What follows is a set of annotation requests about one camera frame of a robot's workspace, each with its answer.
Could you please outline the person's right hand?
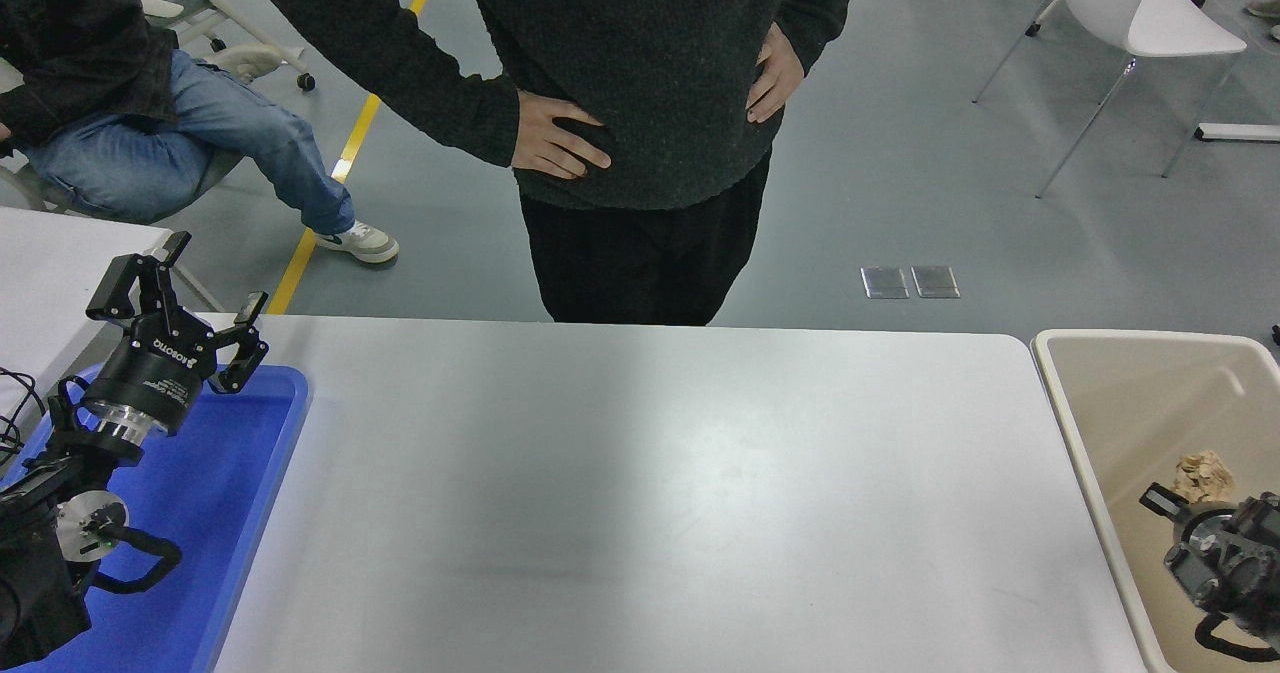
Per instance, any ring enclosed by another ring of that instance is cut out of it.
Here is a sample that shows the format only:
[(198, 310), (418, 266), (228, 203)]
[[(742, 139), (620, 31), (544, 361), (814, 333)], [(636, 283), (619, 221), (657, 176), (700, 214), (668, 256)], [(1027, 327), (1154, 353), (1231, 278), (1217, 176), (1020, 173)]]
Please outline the person's right hand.
[(585, 125), (603, 125), (598, 118), (567, 100), (549, 99), (517, 90), (518, 125), (515, 150), (509, 161), (512, 170), (530, 170), (544, 175), (576, 180), (588, 175), (590, 168), (608, 170), (612, 157), (590, 145), (584, 137), (566, 131), (562, 120)]

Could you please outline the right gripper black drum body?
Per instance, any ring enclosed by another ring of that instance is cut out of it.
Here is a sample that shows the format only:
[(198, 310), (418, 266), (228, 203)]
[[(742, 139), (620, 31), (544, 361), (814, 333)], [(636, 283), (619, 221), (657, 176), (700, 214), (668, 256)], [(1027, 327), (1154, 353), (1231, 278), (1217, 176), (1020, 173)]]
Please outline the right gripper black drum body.
[(1190, 553), (1206, 553), (1217, 544), (1222, 527), (1235, 516), (1235, 503), (1181, 503), (1172, 518), (1174, 544)]

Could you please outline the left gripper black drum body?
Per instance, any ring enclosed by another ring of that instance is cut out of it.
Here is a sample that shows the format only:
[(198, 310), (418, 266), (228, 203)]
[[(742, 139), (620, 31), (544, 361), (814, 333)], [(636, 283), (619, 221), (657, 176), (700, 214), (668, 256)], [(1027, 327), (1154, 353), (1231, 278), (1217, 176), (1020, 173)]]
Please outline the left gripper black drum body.
[(150, 429), (175, 435), (216, 366), (211, 336), (192, 313), (142, 313), (96, 374), (84, 407), (99, 418), (132, 409), (151, 418)]

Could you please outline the person's left hand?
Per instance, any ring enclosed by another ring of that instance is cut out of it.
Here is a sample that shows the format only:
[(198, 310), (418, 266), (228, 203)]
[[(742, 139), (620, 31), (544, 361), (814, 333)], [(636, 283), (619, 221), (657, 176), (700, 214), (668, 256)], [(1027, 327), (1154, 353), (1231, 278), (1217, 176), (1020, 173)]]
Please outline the person's left hand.
[(750, 123), (769, 122), (781, 113), (805, 79), (803, 61), (777, 23), (772, 23), (756, 58), (758, 75), (748, 93)]

